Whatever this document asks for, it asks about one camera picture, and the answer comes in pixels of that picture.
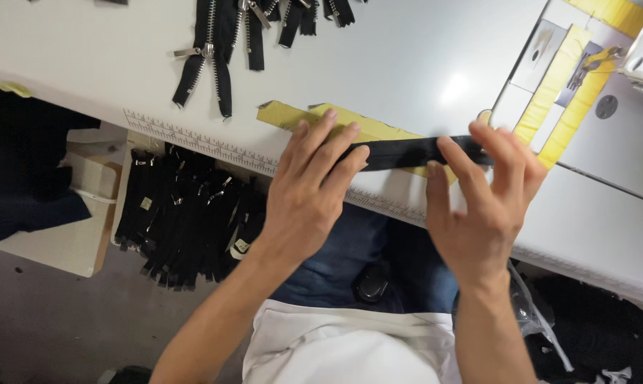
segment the gray floor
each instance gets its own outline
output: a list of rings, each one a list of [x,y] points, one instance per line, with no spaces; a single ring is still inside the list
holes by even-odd
[[[139,274],[143,263],[135,252],[110,246],[103,269],[87,279],[0,253],[2,383],[89,384],[110,368],[153,368],[216,284],[168,291]],[[229,358],[219,383],[241,382],[247,342]]]

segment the white shirt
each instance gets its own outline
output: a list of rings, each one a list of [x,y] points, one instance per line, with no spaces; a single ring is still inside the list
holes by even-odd
[[[254,320],[243,382],[459,384],[452,316],[267,300]]]

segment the jeans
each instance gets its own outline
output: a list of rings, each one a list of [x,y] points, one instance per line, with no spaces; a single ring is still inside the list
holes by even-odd
[[[376,262],[387,265],[390,284],[378,303],[360,302],[352,284],[367,264]],[[271,299],[317,308],[449,314],[458,291],[428,231],[345,203],[321,250]]]

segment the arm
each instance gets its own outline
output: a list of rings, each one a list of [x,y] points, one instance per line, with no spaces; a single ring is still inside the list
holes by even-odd
[[[321,249],[341,215],[345,191],[368,156],[363,145],[334,167],[360,132],[359,125],[352,123],[324,144],[335,123],[332,109],[316,127],[300,122],[269,188],[261,235],[247,257],[172,338],[155,366],[151,384],[213,382],[252,327],[262,303]]]
[[[504,129],[470,125],[473,139],[495,160],[494,181],[452,139],[437,144],[466,198],[450,212],[442,165],[428,164],[427,227],[460,285],[456,358],[464,383],[537,382],[510,302],[506,262],[525,211],[547,175],[529,148]]]

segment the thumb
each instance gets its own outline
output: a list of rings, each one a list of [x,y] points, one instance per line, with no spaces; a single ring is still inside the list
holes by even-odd
[[[451,216],[449,182],[444,167],[436,161],[428,162],[426,198],[428,201],[428,229],[444,228]]]

